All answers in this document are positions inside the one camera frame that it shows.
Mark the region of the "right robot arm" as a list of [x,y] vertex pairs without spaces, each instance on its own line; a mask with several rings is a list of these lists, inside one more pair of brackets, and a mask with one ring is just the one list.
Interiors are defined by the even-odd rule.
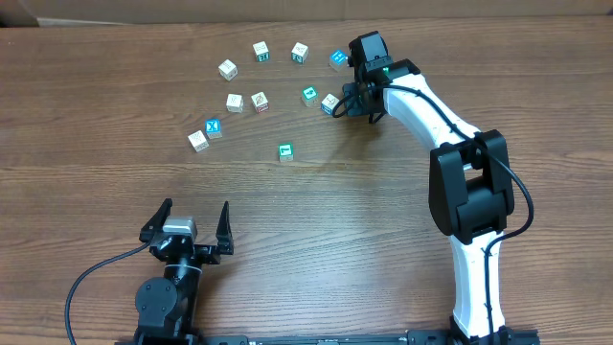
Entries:
[[458,117],[410,60],[395,61],[378,32],[349,44],[354,82],[343,102],[372,122],[389,114],[430,151],[428,205],[448,236],[455,274],[450,344],[514,344],[500,307],[499,250],[513,212],[507,145]]

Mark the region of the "green 7 top block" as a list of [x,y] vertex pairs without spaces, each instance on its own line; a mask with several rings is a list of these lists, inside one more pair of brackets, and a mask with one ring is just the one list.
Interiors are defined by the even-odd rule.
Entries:
[[291,143],[283,143],[278,145],[279,160],[288,162],[294,159],[294,149]]

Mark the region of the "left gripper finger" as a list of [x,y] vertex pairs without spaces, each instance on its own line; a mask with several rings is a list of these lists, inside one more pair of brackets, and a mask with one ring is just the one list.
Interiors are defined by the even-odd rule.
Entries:
[[221,255],[233,255],[234,254],[234,238],[231,231],[230,219],[229,219],[229,202],[225,201],[217,229],[216,229],[217,247]]
[[150,242],[157,233],[162,231],[162,227],[170,215],[171,207],[172,199],[166,198],[157,212],[141,228],[139,234],[140,242]]

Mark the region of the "wooden block with engraved drawing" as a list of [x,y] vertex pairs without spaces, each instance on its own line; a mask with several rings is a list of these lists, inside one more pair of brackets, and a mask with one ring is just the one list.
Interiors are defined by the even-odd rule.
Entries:
[[229,94],[226,100],[226,107],[230,112],[241,113],[243,111],[244,100],[239,94]]

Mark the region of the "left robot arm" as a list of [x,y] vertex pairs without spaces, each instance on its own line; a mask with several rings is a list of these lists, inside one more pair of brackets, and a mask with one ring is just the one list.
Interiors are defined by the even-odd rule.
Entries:
[[219,217],[215,244],[196,243],[195,220],[173,216],[171,206],[172,200],[165,199],[139,235],[165,267],[161,277],[146,280],[137,290],[136,344],[202,344],[204,337],[193,325],[202,266],[218,265],[223,255],[234,253],[228,202]]

